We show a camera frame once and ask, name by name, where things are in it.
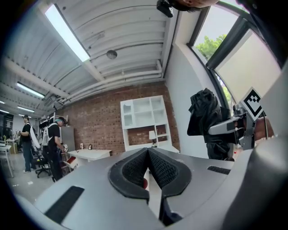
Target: black t-shirt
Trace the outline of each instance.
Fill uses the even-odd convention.
[[[49,149],[53,152],[57,151],[57,145],[55,143],[55,137],[60,137],[60,128],[57,123],[54,123],[48,128],[48,135],[50,141],[48,142]]]
[[[28,122],[24,125],[22,132],[29,132],[30,134],[30,124]],[[21,135],[21,141],[30,142],[31,141],[30,135],[28,136]]]

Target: white shelving unit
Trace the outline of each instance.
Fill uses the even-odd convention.
[[[140,145],[129,145],[128,130],[131,128],[141,128],[154,126],[158,147],[172,146],[171,134],[163,96],[145,97],[121,102],[121,119],[125,150],[151,147],[151,143]],[[157,126],[164,125],[165,134],[157,134]]]

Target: brick wall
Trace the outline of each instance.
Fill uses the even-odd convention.
[[[68,115],[68,123],[74,127],[76,149],[80,148],[80,143],[84,144],[84,148],[92,144],[93,149],[111,149],[115,155],[125,151],[120,102],[158,95],[163,95],[164,98],[172,144],[180,150],[172,103],[164,82],[123,87],[96,94],[68,105],[57,113],[63,116]],[[137,144],[138,141],[151,142],[149,128],[138,129],[136,136],[133,136],[133,132],[129,131],[130,144]]]

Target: jeans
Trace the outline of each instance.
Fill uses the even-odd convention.
[[[48,163],[51,168],[52,175],[56,181],[60,180],[62,175],[62,169],[60,166],[60,157],[58,152],[49,151],[49,147],[45,146],[43,147],[43,154],[47,156]]]
[[[30,164],[31,168],[36,168],[35,164],[33,163],[31,146],[32,146],[31,142],[22,142],[23,156],[25,159],[25,171],[30,171]]]

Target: window frame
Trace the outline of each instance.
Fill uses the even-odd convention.
[[[221,76],[216,73],[215,68],[227,57],[227,55],[229,55],[229,53],[234,49],[234,47],[238,44],[238,42],[243,38],[243,36],[246,34],[246,32],[249,29],[252,30],[266,44],[268,49],[270,49],[270,47],[267,44],[267,42],[264,40],[264,38],[262,37],[256,23],[254,22],[252,16],[248,12],[246,12],[240,8],[237,8],[236,6],[230,5],[229,3],[221,2],[221,1],[217,2],[214,6],[220,8],[220,9],[226,10],[226,11],[238,16],[238,19],[236,20],[235,24],[230,29],[229,33],[227,34],[227,36],[225,37],[223,42],[220,44],[218,49],[214,52],[214,54],[210,57],[210,59],[207,62],[204,62],[203,61],[204,57],[199,57],[199,54],[197,54],[197,52],[194,50],[194,49],[197,49],[196,47],[194,47],[194,44],[195,44],[196,39],[198,38],[198,35],[199,35],[204,23],[205,23],[206,17],[207,17],[209,10],[211,8],[211,6],[210,6],[210,7],[204,8],[201,11],[199,18],[197,20],[197,23],[195,25],[195,29],[191,35],[191,39],[187,43],[187,46],[194,53],[194,55],[196,55],[196,57],[198,58],[198,60],[203,65],[204,69],[206,70],[206,72],[207,72],[207,74],[208,74],[208,76],[209,76],[209,78],[210,78],[210,80],[211,80],[211,82],[212,82],[212,84],[216,90],[216,93],[218,94],[218,97],[219,97],[219,100],[220,100],[222,107],[230,109],[230,106],[228,105],[228,101],[227,101],[226,96],[224,94],[223,88],[222,88],[222,86],[221,86],[221,84],[217,78],[217,76],[219,76],[221,79]],[[275,57],[275,59],[281,68],[282,66],[281,66],[281,63],[278,61],[278,58]]]

